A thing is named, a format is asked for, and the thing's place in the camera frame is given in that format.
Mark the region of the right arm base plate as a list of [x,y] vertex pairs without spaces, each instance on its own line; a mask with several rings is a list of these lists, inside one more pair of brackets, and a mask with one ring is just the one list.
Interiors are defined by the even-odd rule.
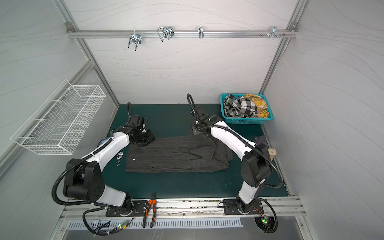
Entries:
[[218,204],[218,208],[223,209],[225,215],[264,215],[263,205],[259,200],[244,204],[240,199],[224,199]]

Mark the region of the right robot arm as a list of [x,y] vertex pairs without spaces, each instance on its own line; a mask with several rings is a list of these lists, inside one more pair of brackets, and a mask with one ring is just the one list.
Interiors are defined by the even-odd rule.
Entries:
[[268,144],[251,142],[217,115],[209,116],[195,104],[190,104],[190,107],[194,117],[193,130],[221,141],[242,161],[243,184],[236,197],[240,212],[250,211],[263,187],[279,189],[283,185],[282,175],[270,158]]

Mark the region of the grey pinstriped long sleeve shirt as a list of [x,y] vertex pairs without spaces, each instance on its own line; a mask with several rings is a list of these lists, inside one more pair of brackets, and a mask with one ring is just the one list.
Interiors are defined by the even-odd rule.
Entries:
[[220,140],[205,134],[167,137],[145,147],[131,145],[127,173],[217,172],[229,168],[233,152]]

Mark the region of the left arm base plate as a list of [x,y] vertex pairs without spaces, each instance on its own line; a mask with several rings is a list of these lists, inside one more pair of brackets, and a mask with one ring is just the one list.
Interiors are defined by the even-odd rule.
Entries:
[[122,207],[111,206],[107,208],[106,217],[143,217],[145,215],[145,210],[148,200],[133,200],[128,209],[123,209]]

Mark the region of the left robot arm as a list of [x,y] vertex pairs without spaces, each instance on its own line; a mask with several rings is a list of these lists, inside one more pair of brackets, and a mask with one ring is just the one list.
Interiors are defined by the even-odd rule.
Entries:
[[110,132],[110,137],[81,159],[71,159],[52,188],[52,199],[62,206],[95,205],[132,208],[131,197],[106,185],[103,170],[115,156],[130,144],[145,147],[155,137],[145,129],[145,118],[130,116],[128,122]]

